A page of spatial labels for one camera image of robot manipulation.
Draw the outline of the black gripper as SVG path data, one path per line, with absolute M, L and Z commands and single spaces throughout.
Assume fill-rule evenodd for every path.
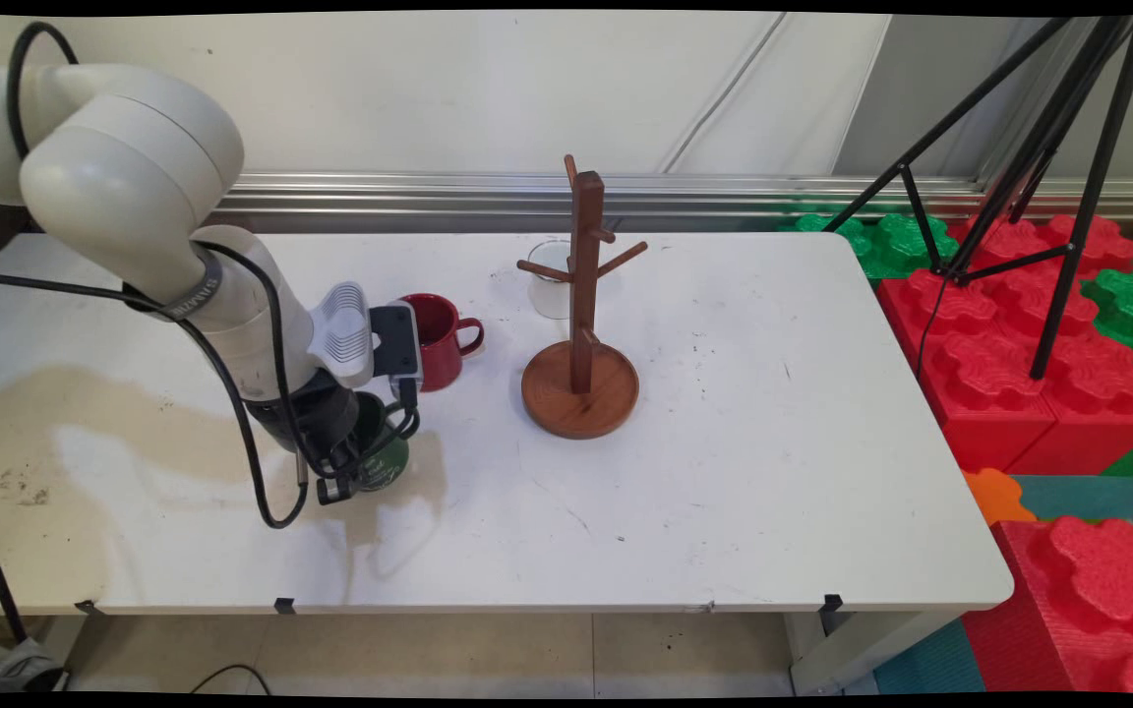
M 387 430 L 381 400 L 342 389 L 312 386 L 291 395 L 298 430 L 315 466 L 321 505 L 349 501 L 361 469 L 390 469 L 387 447 L 373 451 Z

